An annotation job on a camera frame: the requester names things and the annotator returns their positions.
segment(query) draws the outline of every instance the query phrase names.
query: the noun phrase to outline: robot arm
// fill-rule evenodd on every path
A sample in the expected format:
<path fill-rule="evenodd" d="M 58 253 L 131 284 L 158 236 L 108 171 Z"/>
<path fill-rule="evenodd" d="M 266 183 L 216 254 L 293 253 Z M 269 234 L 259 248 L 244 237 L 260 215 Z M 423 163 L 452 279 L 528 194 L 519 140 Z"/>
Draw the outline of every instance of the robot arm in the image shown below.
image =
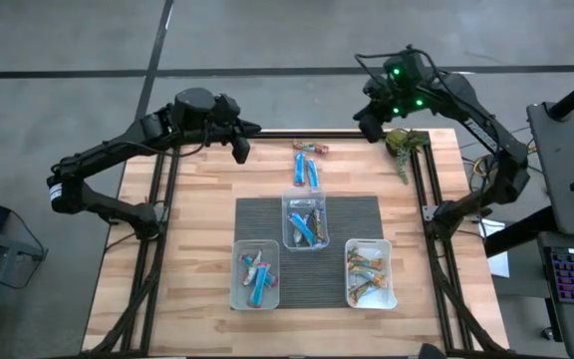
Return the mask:
<path fill-rule="evenodd" d="M 475 90 L 461 74 L 442 73 L 426 67 L 421 50 L 409 47 L 398 54 L 389 54 L 385 62 L 387 78 L 372 76 L 363 92 L 371 102 L 354 116 L 369 142 L 378 141 L 382 124 L 393 118 L 425 109 L 461 123 L 491 153 L 491 175 L 485 186 L 458 201 L 447 200 L 432 211 L 430 230 L 438 238 L 450 238 L 462 219 L 491 203 L 515 201 L 529 180 L 528 147 L 519 142 L 477 100 Z"/>
<path fill-rule="evenodd" d="M 162 213 L 157 214 L 152 204 L 132 205 L 97 193 L 84 179 L 134 156 L 151 156 L 191 144 L 202 148 L 232 143 L 234 158 L 244 164 L 249 154 L 246 139 L 261 129 L 240 120 L 239 114 L 240 108 L 227 95 L 214 97 L 201 88 L 178 93 L 173 104 L 135 120 L 123 134 L 52 166 L 53 175 L 47 184 L 53 210 L 70 214 L 91 211 L 108 222 L 127 221 L 139 239 L 156 238 Z"/>

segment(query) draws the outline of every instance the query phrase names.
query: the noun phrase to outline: clear plastic container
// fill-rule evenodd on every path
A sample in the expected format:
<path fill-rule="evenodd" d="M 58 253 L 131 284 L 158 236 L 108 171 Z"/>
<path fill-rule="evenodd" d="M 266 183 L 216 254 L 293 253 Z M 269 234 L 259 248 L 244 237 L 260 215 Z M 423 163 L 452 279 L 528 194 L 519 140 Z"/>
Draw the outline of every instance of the clear plastic container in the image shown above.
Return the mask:
<path fill-rule="evenodd" d="M 283 244 L 287 249 L 294 252 L 316 251 L 325 248 L 329 244 L 329 232 L 327 231 L 327 211 L 325 208 L 325 193 L 318 188 L 291 188 L 283 193 Z M 320 222 L 322 229 L 322 240 L 313 246 L 307 243 L 303 235 L 300 243 L 294 238 L 294 233 L 298 230 L 289 220 L 291 213 L 298 213 L 302 218 L 306 215 L 313 215 L 314 209 L 320 211 Z M 307 220 L 308 227 L 314 231 L 313 218 Z"/>
<path fill-rule="evenodd" d="M 250 306 L 249 298 L 254 290 L 256 280 L 249 285 L 243 285 L 247 277 L 248 267 L 241 261 L 243 255 L 255 258 L 262 250 L 260 261 L 268 263 L 269 274 L 276 278 L 274 286 L 264 286 L 260 307 Z M 280 248 L 275 240 L 237 240 L 234 242 L 231 258 L 231 286 L 229 288 L 229 304 L 236 310 L 269 310 L 274 309 L 280 302 Z"/>
<path fill-rule="evenodd" d="M 364 256 L 369 260 L 383 258 L 385 265 L 383 270 L 379 271 L 380 274 L 387 276 L 387 287 L 371 290 L 367 294 L 360 297 L 357 303 L 354 303 L 350 296 L 350 289 L 354 286 L 360 286 L 368 281 L 357 274 L 349 273 L 348 253 L 349 250 L 356 248 L 358 254 Z M 394 309 L 398 305 L 398 298 L 394 294 L 394 281 L 392 278 L 391 270 L 391 244 L 388 240 L 384 239 L 349 239 L 345 243 L 345 283 L 347 293 L 347 303 L 354 308 L 364 309 Z"/>

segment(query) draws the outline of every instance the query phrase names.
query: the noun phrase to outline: desk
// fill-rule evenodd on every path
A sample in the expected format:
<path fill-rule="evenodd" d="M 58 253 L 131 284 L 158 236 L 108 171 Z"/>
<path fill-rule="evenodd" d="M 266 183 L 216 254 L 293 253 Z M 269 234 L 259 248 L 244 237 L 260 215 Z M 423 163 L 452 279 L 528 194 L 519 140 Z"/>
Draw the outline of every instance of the desk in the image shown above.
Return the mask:
<path fill-rule="evenodd" d="M 468 188 L 454 130 L 430 130 L 444 199 Z M 422 343 L 442 346 L 432 292 L 426 242 L 413 181 L 404 185 L 383 144 L 324 140 L 330 151 L 317 156 L 327 195 L 376 195 L 385 238 L 393 245 L 391 311 L 279 309 L 239 312 L 229 308 L 235 201 L 280 196 L 292 185 L 294 150 L 290 140 L 252 140 L 247 163 L 237 165 L 230 147 L 213 146 L 182 159 L 156 306 L 151 355 L 410 355 Z M 154 158 L 128 162 L 120 198 L 144 200 Z M 428 175 L 424 175 L 429 186 Z M 130 233 L 118 226 L 109 243 Z M 507 347 L 495 290 L 478 237 L 458 233 L 454 252 L 464 299 L 495 341 Z M 138 243 L 106 254 L 91 310 L 84 349 L 100 342 L 127 305 Z M 451 331 L 457 336 L 451 313 Z M 141 318 L 135 327 L 141 333 Z"/>

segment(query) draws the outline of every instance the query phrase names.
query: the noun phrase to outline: gray floor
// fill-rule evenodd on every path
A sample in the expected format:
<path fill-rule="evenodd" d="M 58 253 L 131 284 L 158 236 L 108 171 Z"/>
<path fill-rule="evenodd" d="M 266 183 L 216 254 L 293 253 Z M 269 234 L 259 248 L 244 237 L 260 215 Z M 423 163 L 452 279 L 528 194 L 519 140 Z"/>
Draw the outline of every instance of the gray floor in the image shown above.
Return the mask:
<path fill-rule="evenodd" d="M 0 71 L 145 69 L 163 0 L 30 3 L 0 0 Z M 176 0 L 162 69 L 354 66 L 354 52 L 390 52 L 414 43 L 438 65 L 574 65 L 574 0 Z M 574 73 L 470 75 L 480 101 L 510 130 L 526 126 L 525 106 L 555 101 Z M 366 76 L 158 79 L 154 110 L 191 86 L 226 92 L 241 117 L 265 128 L 354 128 L 367 103 Z M 108 227 L 89 214 L 52 213 L 45 177 L 60 157 L 122 132 L 143 79 L 0 80 L 0 203 L 18 210 L 50 247 L 30 286 L 11 292 L 0 315 L 0 358 L 76 353 L 82 342 Z M 396 126 L 454 127 L 420 113 Z M 528 131 L 516 134 L 530 140 Z M 481 146 L 463 151 L 472 159 Z M 90 180 L 116 195 L 121 167 Z M 546 205 L 542 178 L 493 218 L 519 220 Z M 500 295 L 511 347 L 564 355 L 539 338 L 543 301 Z"/>

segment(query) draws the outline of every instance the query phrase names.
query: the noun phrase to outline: gray mat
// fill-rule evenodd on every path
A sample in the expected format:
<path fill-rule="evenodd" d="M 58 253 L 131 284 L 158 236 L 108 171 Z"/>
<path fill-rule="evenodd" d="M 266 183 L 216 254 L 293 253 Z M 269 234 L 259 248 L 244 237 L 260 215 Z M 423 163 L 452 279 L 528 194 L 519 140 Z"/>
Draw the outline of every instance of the gray mat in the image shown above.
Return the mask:
<path fill-rule="evenodd" d="M 327 197 L 329 245 L 313 253 L 292 253 L 282 242 L 280 198 L 236 201 L 234 241 L 273 239 L 280 245 L 278 308 L 339 308 L 345 300 L 345 243 L 351 238 L 383 238 L 375 196 Z"/>

